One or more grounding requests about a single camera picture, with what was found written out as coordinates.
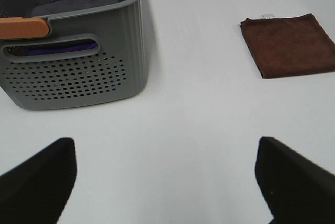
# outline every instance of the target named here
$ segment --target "gray plastic basket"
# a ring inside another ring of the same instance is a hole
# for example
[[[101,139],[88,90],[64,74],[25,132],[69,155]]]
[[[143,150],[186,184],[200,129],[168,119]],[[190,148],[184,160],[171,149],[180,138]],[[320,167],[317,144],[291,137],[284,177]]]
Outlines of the gray plastic basket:
[[[0,17],[23,16],[46,0],[0,0]],[[0,86],[31,110],[93,105],[134,96],[146,84],[141,1],[41,16],[44,38],[0,40]],[[18,57],[10,49],[94,40],[92,50]]]

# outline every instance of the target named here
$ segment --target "perforated basket wall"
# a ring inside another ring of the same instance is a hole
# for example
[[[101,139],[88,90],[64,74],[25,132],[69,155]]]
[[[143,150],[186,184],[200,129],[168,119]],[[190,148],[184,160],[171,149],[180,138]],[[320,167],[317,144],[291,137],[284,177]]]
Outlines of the perforated basket wall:
[[[10,63],[2,73],[26,100],[57,100],[117,92],[127,81],[123,59],[102,55],[34,63]]]

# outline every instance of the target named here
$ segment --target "white surface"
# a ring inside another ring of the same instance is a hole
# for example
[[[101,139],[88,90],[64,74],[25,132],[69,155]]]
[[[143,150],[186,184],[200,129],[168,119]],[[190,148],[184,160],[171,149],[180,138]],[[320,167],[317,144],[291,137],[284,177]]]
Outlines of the white surface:
[[[1,91],[0,174],[73,137],[79,173],[59,224],[270,222],[258,140],[335,173],[335,73],[263,80],[238,24],[264,13],[313,13],[335,40],[334,0],[143,0],[145,90],[55,111],[23,110]]]

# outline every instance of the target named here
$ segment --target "dark gray cloth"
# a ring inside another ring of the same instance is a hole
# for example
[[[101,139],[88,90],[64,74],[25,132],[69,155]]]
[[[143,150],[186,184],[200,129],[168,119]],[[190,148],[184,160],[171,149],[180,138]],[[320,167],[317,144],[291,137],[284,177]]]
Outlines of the dark gray cloth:
[[[119,0],[61,0],[37,6],[25,17],[44,16],[119,3]]]

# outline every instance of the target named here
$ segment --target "brown towel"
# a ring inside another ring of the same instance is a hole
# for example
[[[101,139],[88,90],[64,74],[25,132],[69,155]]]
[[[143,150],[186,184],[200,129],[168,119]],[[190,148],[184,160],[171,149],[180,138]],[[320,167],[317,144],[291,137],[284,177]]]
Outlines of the brown towel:
[[[246,19],[241,29],[264,79],[335,71],[335,44],[312,14]]]

